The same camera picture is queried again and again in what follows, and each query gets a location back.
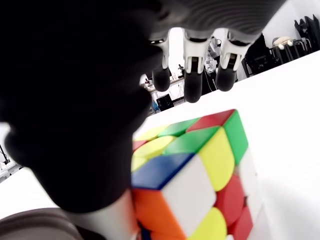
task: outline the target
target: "cable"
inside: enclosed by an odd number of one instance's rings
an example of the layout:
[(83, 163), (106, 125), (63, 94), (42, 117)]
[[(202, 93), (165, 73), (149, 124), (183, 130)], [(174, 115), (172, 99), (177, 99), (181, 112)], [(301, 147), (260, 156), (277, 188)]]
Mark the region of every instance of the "cable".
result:
[(204, 75), (205, 75), (206, 81), (207, 81), (207, 83), (208, 83), (208, 86), (209, 86), (209, 88), (210, 88), (210, 91), (213, 92), (212, 89), (211, 89), (211, 87), (210, 87), (209, 79), (208, 79), (208, 77), (207, 77), (206, 71), (204, 71)]
[(10, 159), (7, 158), (7, 155), (5, 154), (4, 150), (2, 149), (2, 146), (0, 144), (0, 153), (3, 155), (5, 162), (10, 163)]

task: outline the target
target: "yellow sticker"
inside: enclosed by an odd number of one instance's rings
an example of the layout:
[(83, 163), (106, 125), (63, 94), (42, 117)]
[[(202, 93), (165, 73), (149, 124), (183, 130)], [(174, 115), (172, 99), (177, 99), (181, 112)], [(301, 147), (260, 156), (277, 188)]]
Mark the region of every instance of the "yellow sticker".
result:
[(235, 169), (235, 157), (223, 127), (219, 128), (198, 154), (214, 190), (216, 192), (222, 190), (229, 182)]
[(139, 147), (134, 153), (133, 158), (150, 160), (163, 153), (165, 148), (176, 139), (175, 136), (162, 136)]
[(150, 130), (148, 130), (147, 132), (139, 136), (137, 139), (135, 139), (135, 141), (142, 141), (142, 140), (151, 141), (157, 138), (158, 134), (161, 133), (163, 130), (165, 130), (169, 126), (170, 125), (163, 125), (163, 126), (157, 126), (157, 127), (151, 128)]
[(227, 224), (219, 209), (213, 207), (188, 240), (225, 240)]

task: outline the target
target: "white table surface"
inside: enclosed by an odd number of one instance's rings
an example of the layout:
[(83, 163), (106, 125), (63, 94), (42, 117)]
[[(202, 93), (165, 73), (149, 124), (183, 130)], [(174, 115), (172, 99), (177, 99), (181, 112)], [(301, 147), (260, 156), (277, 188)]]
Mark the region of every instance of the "white table surface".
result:
[[(137, 130), (238, 109), (264, 202), (251, 240), (320, 239), (320, 52), (313, 53), (152, 115)], [(0, 184), (0, 218), (53, 207), (35, 177), (22, 169)], [(271, 235), (267, 236), (267, 225)]]

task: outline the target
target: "white wall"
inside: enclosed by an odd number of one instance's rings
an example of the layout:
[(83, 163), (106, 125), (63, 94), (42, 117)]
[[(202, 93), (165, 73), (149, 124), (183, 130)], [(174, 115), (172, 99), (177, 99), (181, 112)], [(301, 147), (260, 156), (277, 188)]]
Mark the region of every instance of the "white wall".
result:
[(299, 20), (300, 18), (301, 17), (295, 8), (295, 5), (291, 0), (288, 0), (273, 16), (268, 25), (262, 31), (266, 46), (271, 48), (273, 39), (279, 37), (291, 37), (293, 39), (299, 39), (300, 36), (295, 28), (295, 20)]
[(320, 19), (320, 0), (290, 0), (294, 8), (299, 14), (299, 19), (304, 19), (305, 16), (312, 18), (314, 14)]

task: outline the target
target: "robotic hand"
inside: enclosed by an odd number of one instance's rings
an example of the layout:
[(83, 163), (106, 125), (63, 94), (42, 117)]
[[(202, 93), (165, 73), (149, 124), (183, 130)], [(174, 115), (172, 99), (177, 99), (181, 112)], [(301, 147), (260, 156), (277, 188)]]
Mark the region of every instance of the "robotic hand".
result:
[(221, 50), (216, 86), (229, 91), (236, 72), (249, 47), (260, 36), (269, 20), (285, 0), (176, 0), (163, 1), (161, 16), (153, 27), (152, 45), (163, 51), (162, 65), (153, 71), (155, 88), (161, 92), (169, 88), (168, 30), (183, 28), (185, 61), (184, 97), (197, 102), (202, 93), (202, 72), (210, 36), (217, 28), (227, 28)]
[[(11, 127), (7, 151), (33, 171), (84, 239), (139, 239), (132, 135), (151, 104), (140, 76), (153, 70), (155, 87), (168, 89), (168, 32), (181, 27), (184, 95), (197, 102), (210, 36), (227, 28), (216, 85), (230, 90), (249, 46), (284, 1), (3, 2), (0, 121)], [(128, 39), (134, 58), (123, 72)]]

